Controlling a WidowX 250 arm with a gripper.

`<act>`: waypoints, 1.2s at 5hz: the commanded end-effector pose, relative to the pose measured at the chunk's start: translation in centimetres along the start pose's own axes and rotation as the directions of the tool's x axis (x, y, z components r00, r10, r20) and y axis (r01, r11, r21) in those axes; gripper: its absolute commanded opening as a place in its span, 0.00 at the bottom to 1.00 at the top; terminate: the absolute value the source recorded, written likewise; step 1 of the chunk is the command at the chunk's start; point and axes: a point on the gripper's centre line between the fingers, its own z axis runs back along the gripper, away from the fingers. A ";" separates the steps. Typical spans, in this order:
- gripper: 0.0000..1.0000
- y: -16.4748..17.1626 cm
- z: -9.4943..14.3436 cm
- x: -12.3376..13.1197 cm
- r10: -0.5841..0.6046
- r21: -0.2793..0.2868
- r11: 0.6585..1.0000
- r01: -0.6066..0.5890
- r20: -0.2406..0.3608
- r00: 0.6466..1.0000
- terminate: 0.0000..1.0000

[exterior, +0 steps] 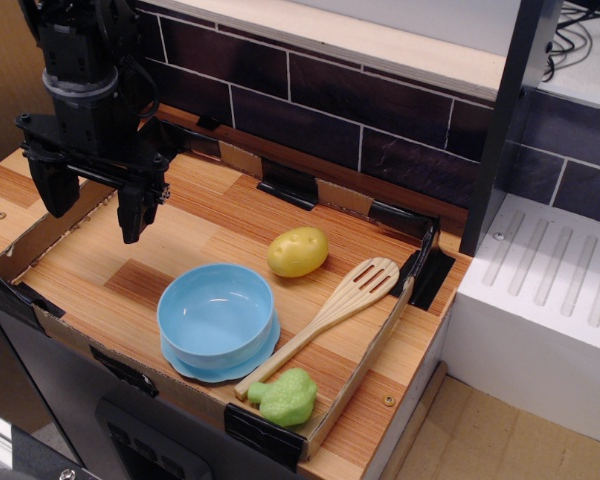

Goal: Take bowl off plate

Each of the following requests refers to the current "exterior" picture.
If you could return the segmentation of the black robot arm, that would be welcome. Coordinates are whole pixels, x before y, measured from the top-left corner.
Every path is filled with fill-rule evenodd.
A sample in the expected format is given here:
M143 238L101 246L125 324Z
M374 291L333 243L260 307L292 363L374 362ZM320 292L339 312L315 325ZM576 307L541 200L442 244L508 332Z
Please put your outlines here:
M115 189L125 243L139 240L169 196L172 154L154 115L157 86L139 61L139 17L128 1L23 1L44 56L49 115L24 113L23 154L47 210L64 216L81 178Z

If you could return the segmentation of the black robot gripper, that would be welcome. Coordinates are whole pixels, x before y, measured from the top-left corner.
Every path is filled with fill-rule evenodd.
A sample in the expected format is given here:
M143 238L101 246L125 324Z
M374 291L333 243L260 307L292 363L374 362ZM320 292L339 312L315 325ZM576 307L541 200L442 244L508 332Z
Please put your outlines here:
M96 83L44 72L53 114L23 113L23 155L47 211L64 216L80 197L79 177L118 188L118 223L125 244L139 240L169 197L167 160L141 137L140 121L159 106L157 86L143 69L113 69ZM125 187L137 184L139 187Z

